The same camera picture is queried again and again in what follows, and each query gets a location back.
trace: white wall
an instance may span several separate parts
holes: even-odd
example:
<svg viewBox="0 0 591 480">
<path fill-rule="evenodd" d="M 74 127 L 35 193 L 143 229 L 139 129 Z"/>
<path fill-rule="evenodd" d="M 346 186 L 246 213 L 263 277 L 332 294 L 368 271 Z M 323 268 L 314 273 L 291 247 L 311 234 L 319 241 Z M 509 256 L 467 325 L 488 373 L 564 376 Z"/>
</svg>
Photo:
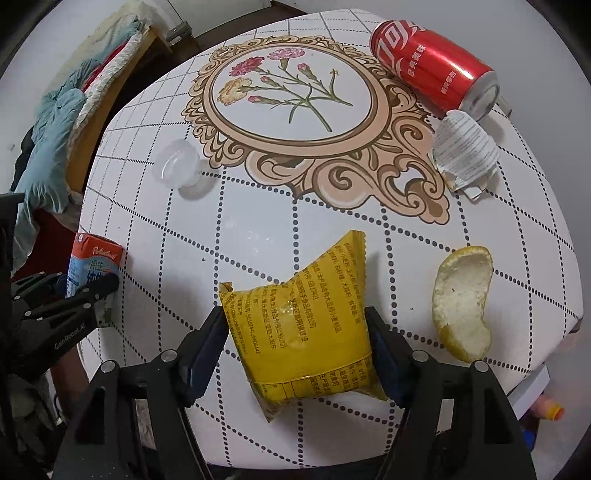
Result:
<svg viewBox="0 0 591 480">
<path fill-rule="evenodd" d="M 35 122 L 47 85 L 78 45 L 126 0 L 63 0 L 25 40 L 0 78 L 0 193 L 8 191 L 20 143 Z M 165 0 L 145 1 L 173 28 L 178 17 Z"/>
<path fill-rule="evenodd" d="M 269 7 L 269 0 L 170 0 L 194 37 L 230 20 Z"/>
<path fill-rule="evenodd" d="M 363 8 L 413 20 L 474 53 L 499 74 L 511 119 L 529 143 L 558 198 L 579 260 L 591 312 L 591 86 L 551 25 L 525 0 L 283 0 L 306 12 Z M 591 421 L 591 319 L 577 343 L 548 359 L 547 392 L 566 407 L 543 422 L 534 451 L 539 480 L 564 465 Z"/>
</svg>

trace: white tablecloth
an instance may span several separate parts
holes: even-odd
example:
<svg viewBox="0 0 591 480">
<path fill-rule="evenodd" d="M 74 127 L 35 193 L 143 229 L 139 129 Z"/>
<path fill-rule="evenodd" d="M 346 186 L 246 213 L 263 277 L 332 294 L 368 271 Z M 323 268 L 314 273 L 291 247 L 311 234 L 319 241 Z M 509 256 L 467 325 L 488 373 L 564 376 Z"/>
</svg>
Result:
<svg viewBox="0 0 591 480">
<path fill-rule="evenodd" d="M 474 203 L 444 191 L 428 159 L 439 120 L 371 57 L 369 37 L 380 21 L 337 10 L 239 35 L 169 72 L 112 120 L 80 228 L 120 243 L 127 255 L 116 327 L 82 341 L 90 375 L 107 359 L 133 365 L 178 346 L 217 304 L 218 281 L 238 290 L 285 281 L 351 229 L 366 233 L 366 304 L 440 361 L 457 363 L 431 321 L 433 281 L 449 251 L 467 244 L 492 253 L 485 360 L 506 391 L 569 332 L 583 314 L 577 260 L 531 150 L 495 108 L 481 124 L 501 149 L 497 178 Z M 274 53 L 282 48 L 292 50 Z M 314 101 L 318 115 L 296 109 L 290 123 L 292 97 L 258 88 L 276 89 L 271 78 L 307 93 L 277 76 L 282 55 L 291 75 L 311 79 L 308 68 L 328 93 L 334 79 L 332 100 Z M 327 96 L 320 87 L 314 94 Z M 150 168 L 179 138 L 212 169 L 197 187 L 170 191 Z M 285 469 L 381 455 L 401 411 L 349 392 L 297 402 L 268 424 L 229 338 L 189 417 L 208 462 Z"/>
</svg>

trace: coca-cola can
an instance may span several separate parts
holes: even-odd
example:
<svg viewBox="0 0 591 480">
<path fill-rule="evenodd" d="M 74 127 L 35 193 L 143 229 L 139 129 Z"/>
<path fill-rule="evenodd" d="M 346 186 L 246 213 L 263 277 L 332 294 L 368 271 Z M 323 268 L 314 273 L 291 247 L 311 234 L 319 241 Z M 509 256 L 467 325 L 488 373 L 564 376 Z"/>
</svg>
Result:
<svg viewBox="0 0 591 480">
<path fill-rule="evenodd" d="M 459 109 L 480 120 L 501 91 L 496 72 L 432 30 L 408 20 L 379 24 L 370 40 L 374 56 L 444 112 Z"/>
</svg>

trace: light blue cloth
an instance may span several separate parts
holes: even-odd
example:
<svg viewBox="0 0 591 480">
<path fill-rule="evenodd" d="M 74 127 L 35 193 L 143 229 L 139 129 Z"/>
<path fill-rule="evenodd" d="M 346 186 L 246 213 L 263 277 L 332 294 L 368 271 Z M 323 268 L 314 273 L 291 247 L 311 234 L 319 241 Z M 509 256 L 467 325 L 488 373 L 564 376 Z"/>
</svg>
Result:
<svg viewBox="0 0 591 480">
<path fill-rule="evenodd" d="M 25 194 L 25 201 L 18 207 L 14 228 L 13 272 L 25 264 L 33 251 L 38 231 L 33 212 L 42 208 L 51 213 L 63 213 L 68 206 L 67 144 L 85 101 L 79 89 L 70 89 L 57 98 L 47 116 L 43 136 L 35 143 L 27 169 L 15 189 Z"/>
<path fill-rule="evenodd" d="M 25 264 L 37 239 L 38 227 L 33 212 L 42 208 L 50 213 L 63 213 L 68 207 L 67 143 L 74 122 L 86 102 L 80 87 L 114 49 L 143 29 L 143 26 L 142 21 L 137 18 L 133 20 L 115 34 L 101 52 L 80 63 L 58 89 L 41 98 L 31 136 L 35 147 L 15 189 L 15 192 L 25 194 L 25 201 L 18 207 L 14 228 L 13 275 Z"/>
<path fill-rule="evenodd" d="M 137 18 L 133 20 L 133 22 L 131 22 L 127 27 L 117 33 L 117 35 L 111 39 L 109 44 L 101 52 L 96 54 L 94 57 L 86 59 L 80 63 L 78 68 L 70 73 L 70 76 L 58 89 L 47 92 L 41 98 L 41 103 L 37 108 L 37 122 L 33 127 L 33 134 L 31 136 L 35 145 L 43 136 L 47 122 L 51 118 L 53 106 L 60 95 L 64 94 L 68 90 L 71 90 L 72 88 L 81 88 L 84 81 L 90 76 L 94 69 L 104 63 L 109 55 L 111 55 L 111 52 L 114 51 L 114 49 L 119 47 L 119 45 L 121 45 L 125 40 L 131 38 L 132 35 L 137 33 L 137 31 L 142 28 L 142 26 L 143 22 Z"/>
</svg>

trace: red fabric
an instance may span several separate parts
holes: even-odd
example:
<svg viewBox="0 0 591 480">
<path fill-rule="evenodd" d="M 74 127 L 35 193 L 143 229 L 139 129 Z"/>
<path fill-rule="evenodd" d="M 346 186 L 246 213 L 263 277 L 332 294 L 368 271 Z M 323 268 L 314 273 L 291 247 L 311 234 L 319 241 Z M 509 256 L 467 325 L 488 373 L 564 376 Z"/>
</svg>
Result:
<svg viewBox="0 0 591 480">
<path fill-rule="evenodd" d="M 121 45 L 119 45 L 116 49 L 114 49 L 111 52 L 111 55 L 109 55 L 107 57 L 107 59 L 104 61 L 104 63 L 100 64 L 97 68 L 95 68 L 92 73 L 90 74 L 90 76 L 84 81 L 84 83 L 82 84 L 82 88 L 81 90 L 83 92 L 88 90 L 88 87 L 90 86 L 90 84 L 92 82 L 95 81 L 95 78 L 98 77 L 99 73 L 102 72 L 104 70 L 104 68 L 107 66 L 107 64 L 113 60 L 115 58 L 115 56 L 121 51 L 123 50 L 123 47 L 125 47 L 127 45 L 127 42 L 129 41 L 129 39 L 125 40 Z"/>
<path fill-rule="evenodd" d="M 41 271 L 68 272 L 76 233 L 68 230 L 44 210 L 36 210 L 33 217 L 39 225 L 39 234 L 27 263 L 17 271 L 12 280 L 20 280 Z"/>
</svg>

